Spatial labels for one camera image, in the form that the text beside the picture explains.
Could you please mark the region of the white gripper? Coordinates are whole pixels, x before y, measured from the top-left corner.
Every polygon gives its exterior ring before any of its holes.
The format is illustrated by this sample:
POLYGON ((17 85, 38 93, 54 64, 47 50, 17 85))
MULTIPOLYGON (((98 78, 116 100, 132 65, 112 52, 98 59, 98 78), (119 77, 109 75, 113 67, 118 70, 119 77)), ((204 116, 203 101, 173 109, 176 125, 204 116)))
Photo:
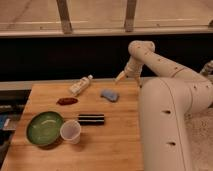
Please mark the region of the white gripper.
POLYGON ((130 78, 139 78, 142 72, 143 64, 131 57, 127 62, 124 71, 120 72, 118 76, 115 78, 115 82, 119 82, 127 77, 130 78))

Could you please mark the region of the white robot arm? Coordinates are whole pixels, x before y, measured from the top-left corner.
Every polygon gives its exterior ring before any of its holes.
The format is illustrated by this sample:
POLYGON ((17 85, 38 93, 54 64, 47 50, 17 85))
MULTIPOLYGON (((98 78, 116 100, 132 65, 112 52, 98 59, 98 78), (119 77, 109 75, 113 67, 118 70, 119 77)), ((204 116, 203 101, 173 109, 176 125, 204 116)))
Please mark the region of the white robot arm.
POLYGON ((130 59, 116 77, 139 86, 139 125, 145 171, 194 171, 184 117, 213 104, 213 83, 155 53, 151 41, 128 45, 130 59))

